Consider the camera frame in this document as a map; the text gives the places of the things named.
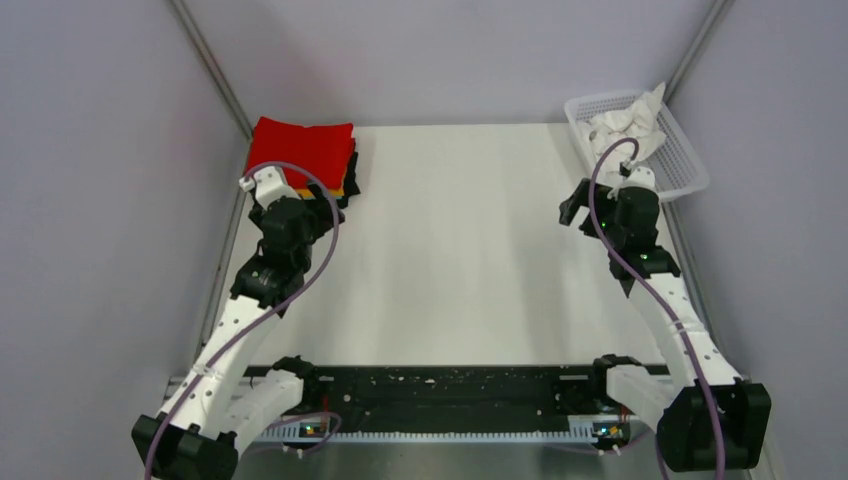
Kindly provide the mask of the white t shirt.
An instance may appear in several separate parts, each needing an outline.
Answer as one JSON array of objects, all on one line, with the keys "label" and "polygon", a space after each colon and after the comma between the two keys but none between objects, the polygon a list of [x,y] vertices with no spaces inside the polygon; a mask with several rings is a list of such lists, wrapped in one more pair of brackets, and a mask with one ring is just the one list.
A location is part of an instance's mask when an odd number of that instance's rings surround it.
[{"label": "white t shirt", "polygon": [[623,138],[633,138],[638,142],[636,162],[646,160],[665,143],[667,135],[658,122],[665,90],[666,84],[661,83],[653,91],[643,93],[627,108],[607,111],[595,115],[588,122],[578,123],[582,139],[590,147],[595,161]]}]

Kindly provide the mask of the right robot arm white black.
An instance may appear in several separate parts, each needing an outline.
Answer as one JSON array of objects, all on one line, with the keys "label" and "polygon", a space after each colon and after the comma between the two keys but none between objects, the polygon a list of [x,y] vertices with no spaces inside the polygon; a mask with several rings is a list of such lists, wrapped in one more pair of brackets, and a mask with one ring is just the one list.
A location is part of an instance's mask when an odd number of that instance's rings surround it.
[{"label": "right robot arm white black", "polygon": [[600,412],[619,405],[655,434],[674,472],[748,470],[758,465],[772,407],[764,385],[747,380],[721,354],[690,301],[681,269],[658,241],[661,207],[645,186],[619,190],[584,178],[559,206],[569,226],[599,240],[609,272],[645,321],[671,377],[665,385],[632,357],[608,354],[586,385]]}]

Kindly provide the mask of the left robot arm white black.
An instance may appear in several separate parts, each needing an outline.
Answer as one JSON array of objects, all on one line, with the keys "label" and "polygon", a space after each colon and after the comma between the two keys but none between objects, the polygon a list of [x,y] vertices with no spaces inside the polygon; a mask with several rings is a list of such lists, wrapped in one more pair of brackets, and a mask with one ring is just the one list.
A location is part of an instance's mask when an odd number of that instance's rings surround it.
[{"label": "left robot arm white black", "polygon": [[[344,214],[318,181],[310,186],[311,199],[285,183],[249,185],[258,208],[258,249],[237,274],[190,372],[155,415],[139,416],[132,427],[146,479],[230,479],[282,414],[291,408],[308,413],[319,404],[318,383],[288,370],[268,374],[239,399],[233,395],[266,336],[329,266]],[[331,249],[314,265],[312,247],[324,235]]]}]

